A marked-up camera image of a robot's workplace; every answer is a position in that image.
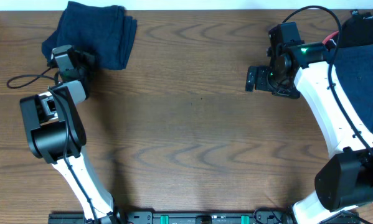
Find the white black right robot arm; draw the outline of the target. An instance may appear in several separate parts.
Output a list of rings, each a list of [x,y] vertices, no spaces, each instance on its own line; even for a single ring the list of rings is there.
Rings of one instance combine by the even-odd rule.
[[[291,83],[281,95],[306,100],[329,154],[314,192],[288,219],[321,223],[373,202],[373,44],[330,51],[320,43],[295,45],[282,58]]]

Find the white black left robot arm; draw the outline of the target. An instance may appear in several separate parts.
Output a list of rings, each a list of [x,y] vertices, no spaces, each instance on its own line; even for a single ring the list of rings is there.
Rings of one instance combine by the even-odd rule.
[[[52,50],[51,63],[58,68],[55,85],[20,100],[30,150],[67,181],[83,208],[83,223],[126,223],[87,156],[86,132],[76,108],[90,95],[96,58],[63,45]]]

